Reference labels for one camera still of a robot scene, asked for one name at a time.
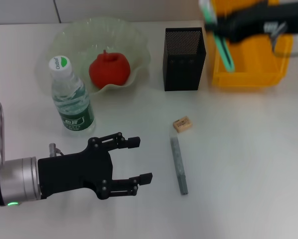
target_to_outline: apple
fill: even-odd
[[[104,50],[89,67],[90,79],[100,89],[108,84],[122,86],[129,75],[129,62],[121,53],[107,53]]]

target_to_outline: plastic bottle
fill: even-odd
[[[64,126],[73,135],[92,133],[95,119],[88,92],[84,82],[74,74],[69,59],[53,57],[49,70],[53,79],[52,97]]]

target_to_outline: toothbrush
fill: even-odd
[[[199,0],[199,7],[204,15],[206,23],[217,22],[216,14],[210,0]],[[228,72],[234,72],[235,71],[234,62],[230,54],[229,48],[225,42],[225,39],[220,38],[217,35],[213,35],[213,36],[225,69]]]

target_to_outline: glass bowl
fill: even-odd
[[[118,89],[131,85],[137,78],[137,72],[150,63],[147,38],[133,25],[121,19],[95,17],[69,24],[59,32],[50,45],[46,58],[67,56],[74,72],[84,81],[90,95],[99,94],[108,89]],[[100,53],[106,50],[119,52],[127,58],[131,73],[122,86],[106,85],[97,88],[89,77],[89,66]]]

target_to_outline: black mesh pen holder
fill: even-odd
[[[164,90],[198,90],[205,55],[201,27],[166,28],[163,54]]]

